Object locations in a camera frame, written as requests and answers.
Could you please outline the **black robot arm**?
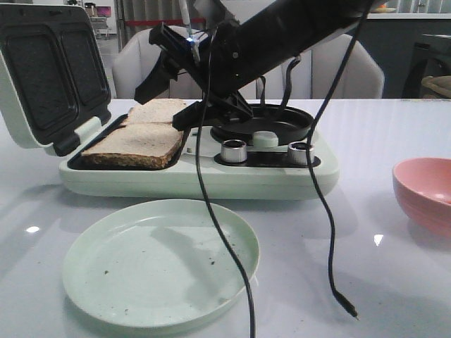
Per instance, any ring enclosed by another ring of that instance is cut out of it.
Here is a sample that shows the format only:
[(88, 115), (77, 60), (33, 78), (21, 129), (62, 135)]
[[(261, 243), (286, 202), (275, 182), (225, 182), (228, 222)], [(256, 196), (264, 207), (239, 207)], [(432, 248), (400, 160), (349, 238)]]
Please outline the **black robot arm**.
[(355, 27), (376, 6), (375, 1), (274, 1), (240, 24), (224, 20), (209, 30), (193, 54), (193, 42), (160, 23), (149, 43), (160, 56), (134, 99), (145, 104), (166, 91), (180, 70), (204, 92), (202, 101), (173, 118), (177, 130), (253, 117), (239, 90), (291, 57)]

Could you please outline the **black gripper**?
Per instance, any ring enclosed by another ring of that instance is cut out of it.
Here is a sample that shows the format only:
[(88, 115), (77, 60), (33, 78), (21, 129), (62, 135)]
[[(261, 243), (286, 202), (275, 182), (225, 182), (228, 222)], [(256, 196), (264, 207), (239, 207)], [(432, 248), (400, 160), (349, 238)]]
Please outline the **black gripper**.
[(199, 125), (228, 124), (233, 119), (245, 122), (253, 110), (239, 93), (247, 84), (245, 75), (245, 24), (236, 20), (220, 23), (199, 44), (182, 36), (164, 23), (150, 30), (149, 43), (161, 49), (151, 72), (135, 89), (134, 100), (145, 104), (169, 88), (180, 70), (186, 71), (203, 91), (210, 91), (173, 116), (172, 126), (186, 130)]

